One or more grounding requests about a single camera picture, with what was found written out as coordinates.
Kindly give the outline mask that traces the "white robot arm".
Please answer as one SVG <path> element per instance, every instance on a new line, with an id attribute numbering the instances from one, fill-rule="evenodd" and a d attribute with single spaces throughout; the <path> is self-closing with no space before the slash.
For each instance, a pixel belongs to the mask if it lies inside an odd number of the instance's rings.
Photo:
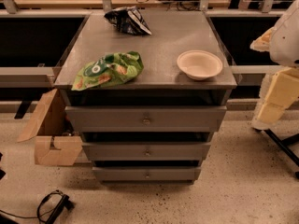
<path id="1" fill-rule="evenodd" d="M 256 51 L 267 51 L 270 59 L 283 66 L 266 74 L 251 125 L 266 130 L 273 126 L 299 97 L 299 0 L 295 0 L 273 27 L 250 44 Z"/>

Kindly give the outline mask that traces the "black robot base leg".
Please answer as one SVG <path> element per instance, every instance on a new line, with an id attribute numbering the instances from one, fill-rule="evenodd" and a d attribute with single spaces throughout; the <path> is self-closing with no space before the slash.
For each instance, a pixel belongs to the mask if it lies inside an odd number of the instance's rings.
<path id="1" fill-rule="evenodd" d="M 295 163 L 299 166 L 299 157 L 290 149 L 291 145 L 299 143 L 299 133 L 289 136 L 285 139 L 280 139 L 272 130 L 263 130 L 269 138 Z"/>

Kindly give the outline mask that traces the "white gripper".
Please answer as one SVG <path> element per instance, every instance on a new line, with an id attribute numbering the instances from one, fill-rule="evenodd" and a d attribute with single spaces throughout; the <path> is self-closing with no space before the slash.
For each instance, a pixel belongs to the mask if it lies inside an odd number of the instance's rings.
<path id="1" fill-rule="evenodd" d="M 266 95 L 255 107 L 251 126 L 257 130 L 272 128 L 299 97 L 299 70 L 284 68 L 275 74 L 267 74 Z"/>

